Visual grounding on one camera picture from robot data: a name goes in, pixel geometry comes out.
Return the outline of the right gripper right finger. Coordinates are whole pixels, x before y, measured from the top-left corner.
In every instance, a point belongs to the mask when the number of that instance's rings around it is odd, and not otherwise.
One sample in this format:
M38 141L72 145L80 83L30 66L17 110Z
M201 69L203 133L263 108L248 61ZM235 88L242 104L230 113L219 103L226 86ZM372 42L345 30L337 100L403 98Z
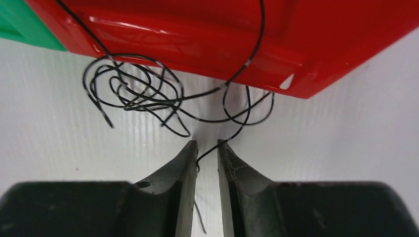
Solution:
M217 142L226 237L416 237L419 228L387 184L276 182Z

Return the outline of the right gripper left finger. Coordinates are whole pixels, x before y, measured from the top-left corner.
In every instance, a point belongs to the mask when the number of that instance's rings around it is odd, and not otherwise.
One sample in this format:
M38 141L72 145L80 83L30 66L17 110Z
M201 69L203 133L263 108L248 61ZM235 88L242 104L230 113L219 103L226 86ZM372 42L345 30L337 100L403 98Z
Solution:
M197 142L136 182L22 182L0 199L3 237L189 237Z

